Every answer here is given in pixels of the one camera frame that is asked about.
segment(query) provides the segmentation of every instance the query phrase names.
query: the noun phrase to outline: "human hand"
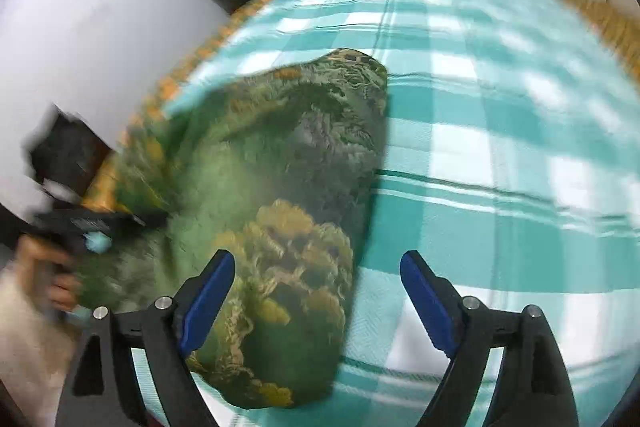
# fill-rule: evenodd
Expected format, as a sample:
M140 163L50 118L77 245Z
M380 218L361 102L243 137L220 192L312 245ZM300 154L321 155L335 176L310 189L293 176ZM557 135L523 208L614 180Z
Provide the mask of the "human hand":
M15 272L18 285L32 300L36 293L38 266L42 263L55 263L69 267L72 259L65 251L47 241L23 235L15 251ZM76 299L78 288L79 282L74 275L58 274L53 277L46 295L55 309L69 312L78 304Z

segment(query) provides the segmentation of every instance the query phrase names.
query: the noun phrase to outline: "bed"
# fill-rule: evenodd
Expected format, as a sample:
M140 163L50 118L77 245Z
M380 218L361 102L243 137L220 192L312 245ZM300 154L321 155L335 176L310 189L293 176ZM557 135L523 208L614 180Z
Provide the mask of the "bed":
M640 362L640 99L560 0L254 0L162 79L131 125L171 118L239 74L342 47L387 68L389 107L334 392L244 411L196 377L219 425L415 425L448 361L399 279L412 249L461 295L509 311L538 304L580 424L601 425ZM88 206L113 207L113 175L107 162ZM134 357L162 419L143 353ZM499 362L492 351L469 426L482 424Z

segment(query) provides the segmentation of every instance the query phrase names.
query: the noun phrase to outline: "metal screw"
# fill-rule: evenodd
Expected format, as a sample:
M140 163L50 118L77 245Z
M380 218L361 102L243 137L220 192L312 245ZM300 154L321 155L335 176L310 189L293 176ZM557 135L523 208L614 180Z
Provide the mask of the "metal screw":
M156 299L156 308L159 310L165 310L171 306L172 303L173 301L171 300L171 297L159 297Z
M96 319L103 319L107 315L109 315L109 310L107 306L100 306L94 310L94 317Z
M534 319L542 317L542 310L535 304L527 306L527 313L529 314L529 317L533 317Z
M475 297L468 296L462 299L462 305L467 310L477 310L480 307L480 301Z

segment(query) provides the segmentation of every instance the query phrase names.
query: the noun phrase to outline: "blue gripper pad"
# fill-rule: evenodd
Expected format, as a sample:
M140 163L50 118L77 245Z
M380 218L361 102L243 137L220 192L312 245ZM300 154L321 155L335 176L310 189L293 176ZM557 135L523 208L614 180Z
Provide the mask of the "blue gripper pad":
M400 279L433 346L452 359L460 345L460 295L448 280L436 277L415 250L402 256Z
M224 253L222 261L211 273L202 291L193 301L184 316L182 336L178 350L186 358L191 351L200 349L207 338L211 325L216 319L226 294L229 292L236 275L234 256Z

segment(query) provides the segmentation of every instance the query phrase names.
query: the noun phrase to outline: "checkered tablecloth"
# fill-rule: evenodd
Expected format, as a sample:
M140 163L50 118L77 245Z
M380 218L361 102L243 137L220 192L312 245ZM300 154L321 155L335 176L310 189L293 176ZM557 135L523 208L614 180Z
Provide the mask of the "checkered tablecloth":
M389 109L334 393L245 412L201 382L219 424L413 427L448 362L398 275L401 255L417 249L462 295L510 311L541 306L580 424L599 426L640 360L640 99L612 54L559 0L274 0L165 113L235 76L335 48L386 66ZM494 351L469 426L486 412Z

